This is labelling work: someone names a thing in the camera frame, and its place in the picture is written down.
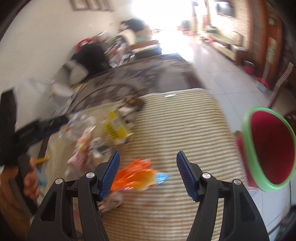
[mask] wall-mounted tv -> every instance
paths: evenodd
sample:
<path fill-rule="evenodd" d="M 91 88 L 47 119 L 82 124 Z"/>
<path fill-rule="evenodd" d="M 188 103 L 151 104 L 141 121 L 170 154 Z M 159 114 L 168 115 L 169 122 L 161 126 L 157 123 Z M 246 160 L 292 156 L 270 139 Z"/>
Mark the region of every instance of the wall-mounted tv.
<path fill-rule="evenodd" d="M 234 7 L 229 0 L 218 0 L 216 3 L 217 14 L 234 18 Z"/>

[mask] striped tablecloth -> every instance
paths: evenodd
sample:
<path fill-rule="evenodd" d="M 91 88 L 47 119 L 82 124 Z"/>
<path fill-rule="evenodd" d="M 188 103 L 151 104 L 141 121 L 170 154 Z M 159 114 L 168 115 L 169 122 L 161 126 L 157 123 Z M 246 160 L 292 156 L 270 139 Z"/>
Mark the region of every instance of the striped tablecloth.
<path fill-rule="evenodd" d="M 206 91 L 152 94 L 143 99 L 146 104 L 136 115 L 131 142 L 119 148 L 120 169 L 137 158 L 150 158 L 153 168 L 169 173 L 170 178 L 145 191 L 125 192 L 123 206 L 104 217 L 105 228 L 111 241 L 186 240 L 198 203 L 186 193 L 176 165 L 177 152 L 183 150 L 190 162 L 218 180 L 238 178 L 245 183 L 244 169 L 223 112 Z M 97 118 L 96 135 L 101 134 L 102 113 L 113 106 L 84 111 Z M 73 145 L 67 145 L 57 135 L 50 138 L 48 183 L 64 176 L 72 151 Z M 219 200 L 212 240 L 219 239 L 222 214 L 223 200 Z"/>

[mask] pink bin with green rim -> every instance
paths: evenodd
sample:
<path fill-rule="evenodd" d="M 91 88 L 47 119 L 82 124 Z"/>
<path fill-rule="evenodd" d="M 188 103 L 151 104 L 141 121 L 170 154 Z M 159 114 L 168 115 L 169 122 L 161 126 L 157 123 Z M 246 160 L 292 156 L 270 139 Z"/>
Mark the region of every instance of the pink bin with green rim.
<path fill-rule="evenodd" d="M 252 108 L 244 117 L 237 137 L 249 186 L 276 191 L 293 177 L 296 137 L 289 123 L 275 111 Z"/>

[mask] blue gripper pad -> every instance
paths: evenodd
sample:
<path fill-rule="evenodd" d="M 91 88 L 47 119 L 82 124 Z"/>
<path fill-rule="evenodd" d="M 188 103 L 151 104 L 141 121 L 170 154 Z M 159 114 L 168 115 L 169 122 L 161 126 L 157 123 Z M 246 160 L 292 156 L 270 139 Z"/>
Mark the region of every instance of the blue gripper pad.
<path fill-rule="evenodd" d="M 177 153 L 177 166 L 181 174 L 186 191 L 188 193 L 188 196 L 196 202 L 198 199 L 197 182 L 199 178 L 197 177 L 196 173 L 191 167 L 191 163 L 188 161 L 187 157 L 182 151 Z"/>
<path fill-rule="evenodd" d="M 110 192 L 115 175 L 120 165 L 120 153 L 114 152 L 109 158 L 108 162 L 98 165 L 95 173 L 98 177 L 99 198 L 103 201 Z"/>

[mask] green rim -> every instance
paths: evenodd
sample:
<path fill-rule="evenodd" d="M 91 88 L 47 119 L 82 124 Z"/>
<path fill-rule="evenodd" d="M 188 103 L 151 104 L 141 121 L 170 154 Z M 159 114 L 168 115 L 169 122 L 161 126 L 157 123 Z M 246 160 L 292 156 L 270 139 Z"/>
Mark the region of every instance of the green rim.
<path fill-rule="evenodd" d="M 294 165 L 293 165 L 290 175 L 281 184 L 273 184 L 272 182 L 270 182 L 267 179 L 267 177 L 265 176 L 265 174 L 259 164 L 258 157 L 256 155 L 256 151 L 255 151 L 255 147 L 254 147 L 254 143 L 253 143 L 252 132 L 251 132 L 251 117 L 256 111 L 265 111 L 265 112 L 269 112 L 269 113 L 275 115 L 277 118 L 279 118 L 286 125 L 286 127 L 288 128 L 288 130 L 290 131 L 290 134 L 292 136 L 293 143 L 294 143 L 294 149 L 295 149 Z M 243 144 L 244 144 L 245 155 L 247 157 L 247 164 L 248 164 L 249 171 L 251 173 L 253 180 L 255 181 L 255 183 L 257 184 L 257 186 L 261 190 L 263 190 L 265 192 L 276 191 L 276 190 L 282 188 L 283 186 L 285 186 L 292 179 L 295 168 L 296 168 L 296 137 L 295 137 L 295 133 L 294 133 L 292 127 L 280 114 L 278 114 L 275 111 L 273 111 L 269 108 L 266 108 L 266 107 L 252 108 L 244 116 L 244 119 L 243 119 L 242 140 L 243 140 Z"/>

